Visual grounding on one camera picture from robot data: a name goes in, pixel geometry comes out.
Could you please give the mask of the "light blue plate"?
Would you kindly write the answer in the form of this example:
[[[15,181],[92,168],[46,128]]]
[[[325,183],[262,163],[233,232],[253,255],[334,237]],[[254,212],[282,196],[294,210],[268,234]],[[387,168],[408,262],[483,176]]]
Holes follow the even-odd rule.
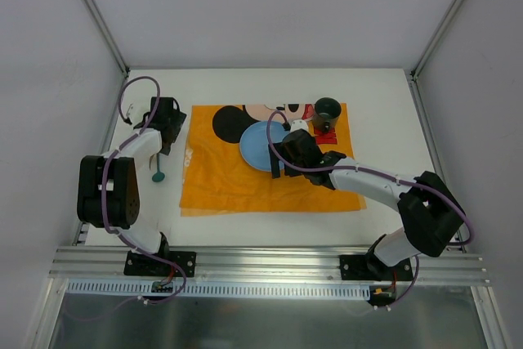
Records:
[[[244,161],[252,168],[271,172],[270,149],[266,136],[267,121],[249,126],[242,134],[239,151]],[[274,144],[281,142],[288,135],[281,123],[270,124],[270,137]]]

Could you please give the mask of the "dark green mug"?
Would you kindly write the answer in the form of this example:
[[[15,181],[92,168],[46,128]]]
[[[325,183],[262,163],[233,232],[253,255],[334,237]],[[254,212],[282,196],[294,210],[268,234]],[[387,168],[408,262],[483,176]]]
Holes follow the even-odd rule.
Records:
[[[320,133],[331,132],[342,113],[341,104],[331,97],[322,97],[314,103],[312,125]]]

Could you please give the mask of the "teal plastic spoon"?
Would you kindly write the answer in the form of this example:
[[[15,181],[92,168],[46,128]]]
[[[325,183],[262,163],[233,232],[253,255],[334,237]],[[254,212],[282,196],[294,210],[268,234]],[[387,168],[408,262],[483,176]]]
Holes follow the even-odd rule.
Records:
[[[152,176],[152,181],[154,183],[160,183],[165,179],[165,173],[161,169],[160,154],[156,154],[155,163],[156,163],[156,170]]]

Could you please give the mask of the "orange cartoon cloth placemat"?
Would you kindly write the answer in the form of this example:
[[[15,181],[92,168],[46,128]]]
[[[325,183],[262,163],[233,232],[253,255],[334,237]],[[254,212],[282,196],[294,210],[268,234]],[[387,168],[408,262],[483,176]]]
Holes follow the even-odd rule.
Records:
[[[313,186],[305,177],[272,178],[240,153],[240,138],[251,126],[266,140],[280,140],[284,120],[310,123],[312,104],[195,105],[192,108],[180,208],[184,217],[229,213],[344,213],[366,207],[364,197]]]

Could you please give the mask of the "gold fork green handle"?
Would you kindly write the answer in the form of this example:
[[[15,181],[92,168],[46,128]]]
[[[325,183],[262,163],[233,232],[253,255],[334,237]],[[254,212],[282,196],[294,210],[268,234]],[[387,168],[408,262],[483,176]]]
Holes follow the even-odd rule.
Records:
[[[148,168],[151,169],[154,166],[155,162],[156,162],[156,156],[155,155],[150,156]]]

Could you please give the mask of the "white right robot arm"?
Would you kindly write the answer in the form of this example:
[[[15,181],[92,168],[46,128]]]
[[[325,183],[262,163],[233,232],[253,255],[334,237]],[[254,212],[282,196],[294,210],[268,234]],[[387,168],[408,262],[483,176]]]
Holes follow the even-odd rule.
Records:
[[[420,254],[439,257],[456,244],[454,235],[467,224],[465,212],[434,172],[402,177],[365,167],[341,152],[322,152],[304,130],[270,142],[268,149],[273,168],[282,164],[291,177],[302,175],[315,186],[355,192],[400,215],[401,228],[379,237],[363,256],[355,269],[360,277],[385,280],[404,260]]]

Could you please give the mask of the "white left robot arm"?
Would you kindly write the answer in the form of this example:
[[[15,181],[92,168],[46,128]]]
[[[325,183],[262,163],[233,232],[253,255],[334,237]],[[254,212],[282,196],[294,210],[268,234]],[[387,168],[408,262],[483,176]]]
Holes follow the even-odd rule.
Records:
[[[166,236],[152,228],[141,214],[136,172],[162,154],[168,156],[186,114],[172,97],[152,98],[133,133],[115,150],[82,158],[78,179],[77,216],[80,222],[116,235],[134,253],[142,253],[142,266],[162,275],[171,265]]]

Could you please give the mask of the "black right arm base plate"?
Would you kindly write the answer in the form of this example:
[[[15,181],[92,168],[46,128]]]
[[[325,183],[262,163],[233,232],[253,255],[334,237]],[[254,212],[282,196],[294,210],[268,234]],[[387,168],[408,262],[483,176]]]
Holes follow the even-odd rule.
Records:
[[[338,260],[342,280],[409,282],[413,279],[413,268],[409,259],[404,259],[394,266],[386,266],[377,258],[367,255],[340,255]]]

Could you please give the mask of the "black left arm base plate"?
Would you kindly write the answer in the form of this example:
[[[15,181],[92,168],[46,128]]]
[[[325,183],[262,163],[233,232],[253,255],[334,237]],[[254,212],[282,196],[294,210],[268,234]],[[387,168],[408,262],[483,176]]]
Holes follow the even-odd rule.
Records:
[[[169,251],[166,259],[177,264],[188,278],[194,277],[197,265],[197,253],[190,251]],[[172,265],[159,262],[141,253],[129,251],[123,268],[125,276],[167,277],[172,272]]]

